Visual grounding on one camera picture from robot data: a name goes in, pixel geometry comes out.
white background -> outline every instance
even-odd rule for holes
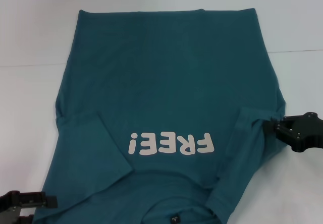
[[[80,9],[246,8],[257,10],[287,115],[314,111],[323,118],[323,0],[0,0],[0,195],[42,188]],[[322,210],[323,150],[299,154],[287,147],[255,174],[229,224],[321,224]]]

folded shirt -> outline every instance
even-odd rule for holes
[[[284,146],[255,9],[79,12],[35,224],[226,224]]]

shirt sleeve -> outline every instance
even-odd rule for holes
[[[57,196],[58,208],[38,209],[35,223],[110,187],[133,170],[98,113],[59,118],[57,124],[59,138],[43,191]]]
[[[262,130],[264,121],[280,117],[270,111],[241,109],[224,154],[219,181],[206,202],[222,224],[227,223],[264,159],[269,159],[285,146],[274,137],[265,140]]]

